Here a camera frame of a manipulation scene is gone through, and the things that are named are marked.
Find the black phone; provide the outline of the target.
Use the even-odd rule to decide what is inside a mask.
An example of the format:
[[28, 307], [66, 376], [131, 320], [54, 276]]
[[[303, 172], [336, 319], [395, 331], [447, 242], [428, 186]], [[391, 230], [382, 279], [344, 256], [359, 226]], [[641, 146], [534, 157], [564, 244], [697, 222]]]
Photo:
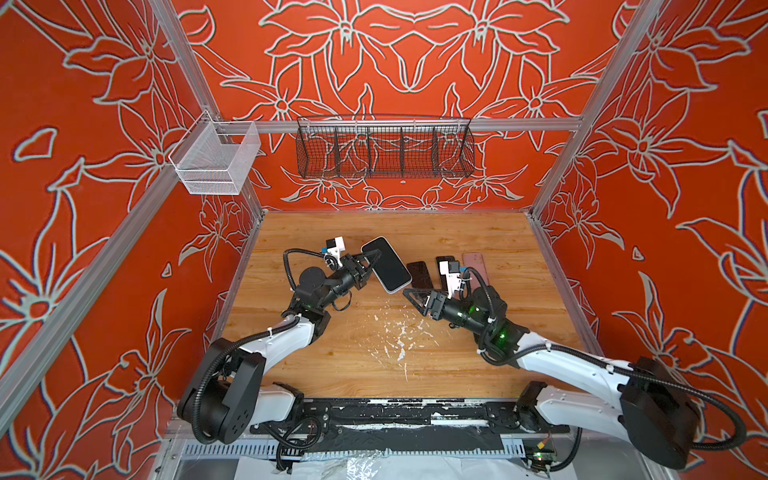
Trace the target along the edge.
[[385, 237], [377, 237], [362, 246], [363, 252], [378, 251], [380, 256], [373, 263], [374, 273], [388, 294], [395, 294], [412, 282], [412, 276], [399, 255]]
[[410, 262], [406, 269], [411, 275], [411, 287], [419, 290], [432, 290], [434, 288], [428, 266], [425, 261]]

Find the pink clear phone case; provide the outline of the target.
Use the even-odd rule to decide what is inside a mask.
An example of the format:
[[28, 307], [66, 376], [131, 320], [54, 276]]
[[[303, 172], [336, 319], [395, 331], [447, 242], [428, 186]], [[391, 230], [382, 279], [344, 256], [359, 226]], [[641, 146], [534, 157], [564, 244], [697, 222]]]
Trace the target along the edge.
[[465, 267], [475, 269], [486, 285], [490, 284], [484, 257], [479, 252], [468, 252], [462, 254], [462, 262]]

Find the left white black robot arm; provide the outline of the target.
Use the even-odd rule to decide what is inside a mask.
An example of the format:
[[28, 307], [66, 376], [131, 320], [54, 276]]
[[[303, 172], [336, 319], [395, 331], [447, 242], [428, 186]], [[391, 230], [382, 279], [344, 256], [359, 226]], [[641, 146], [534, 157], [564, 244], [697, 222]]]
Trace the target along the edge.
[[292, 297], [281, 321], [239, 340], [213, 341], [186, 386], [176, 416], [202, 444], [230, 444], [248, 427], [283, 422], [296, 411], [301, 393], [263, 377], [289, 355], [317, 341], [332, 318], [329, 308], [366, 286], [382, 252], [356, 255], [292, 248], [283, 266]]

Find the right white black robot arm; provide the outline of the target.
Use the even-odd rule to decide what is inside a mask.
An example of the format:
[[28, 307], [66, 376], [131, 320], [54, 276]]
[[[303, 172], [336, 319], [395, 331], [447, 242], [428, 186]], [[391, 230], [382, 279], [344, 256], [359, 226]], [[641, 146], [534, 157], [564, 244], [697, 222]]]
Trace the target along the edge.
[[686, 466], [699, 415], [659, 363], [604, 359], [552, 342], [505, 318], [506, 305], [491, 287], [464, 299], [438, 290], [407, 288], [403, 294], [421, 315], [470, 331], [487, 363], [568, 384], [566, 390], [543, 381], [525, 387], [515, 405], [523, 430], [592, 430], [629, 442], [664, 467]]

